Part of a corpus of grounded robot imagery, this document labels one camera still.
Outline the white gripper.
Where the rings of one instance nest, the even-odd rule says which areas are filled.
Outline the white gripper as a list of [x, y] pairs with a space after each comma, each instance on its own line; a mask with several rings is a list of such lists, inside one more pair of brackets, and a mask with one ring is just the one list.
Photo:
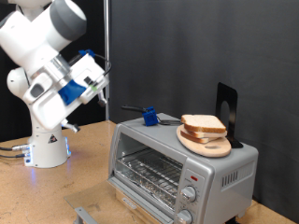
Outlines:
[[71, 103], [66, 103], [60, 94], [64, 91], [59, 84], [53, 84], [48, 91], [39, 97], [31, 106], [37, 121], [47, 130], [60, 125], [77, 133], [77, 124], [70, 124], [66, 119], [81, 104], [87, 104], [98, 94], [98, 104], [107, 105], [102, 89], [108, 84], [105, 71], [95, 62], [92, 56], [84, 56], [71, 67], [70, 77], [85, 91], [76, 96]]

